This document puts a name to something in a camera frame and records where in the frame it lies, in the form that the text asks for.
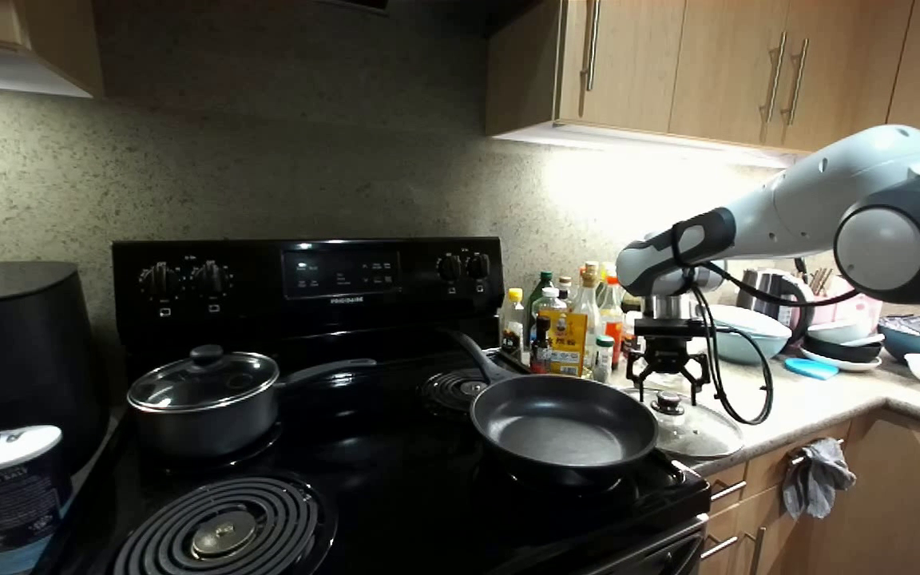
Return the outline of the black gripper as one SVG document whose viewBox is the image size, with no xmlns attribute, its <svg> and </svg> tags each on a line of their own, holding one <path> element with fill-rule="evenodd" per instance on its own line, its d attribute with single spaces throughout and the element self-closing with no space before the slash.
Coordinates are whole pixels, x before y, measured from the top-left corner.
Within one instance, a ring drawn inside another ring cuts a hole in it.
<svg viewBox="0 0 920 575">
<path fill-rule="evenodd" d="M 646 313 L 634 326 L 637 343 L 625 348 L 625 375 L 637 400 L 646 400 L 646 382 L 653 375 L 686 376 L 689 405 L 698 405 L 708 384 L 708 352 L 694 352 L 689 343 L 707 343 L 711 326 L 698 313 L 686 313 L 678 299 L 648 299 Z"/>
</svg>

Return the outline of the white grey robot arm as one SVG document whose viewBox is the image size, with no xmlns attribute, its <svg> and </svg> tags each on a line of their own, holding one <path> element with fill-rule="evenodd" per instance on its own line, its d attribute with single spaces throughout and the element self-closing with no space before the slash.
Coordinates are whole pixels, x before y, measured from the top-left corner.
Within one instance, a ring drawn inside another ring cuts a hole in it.
<svg viewBox="0 0 920 575">
<path fill-rule="evenodd" d="M 718 258 L 822 249 L 858 295 L 920 303 L 920 129 L 862 129 L 751 195 L 634 239 L 616 277 L 628 295 L 673 299 Z"/>
</svg>

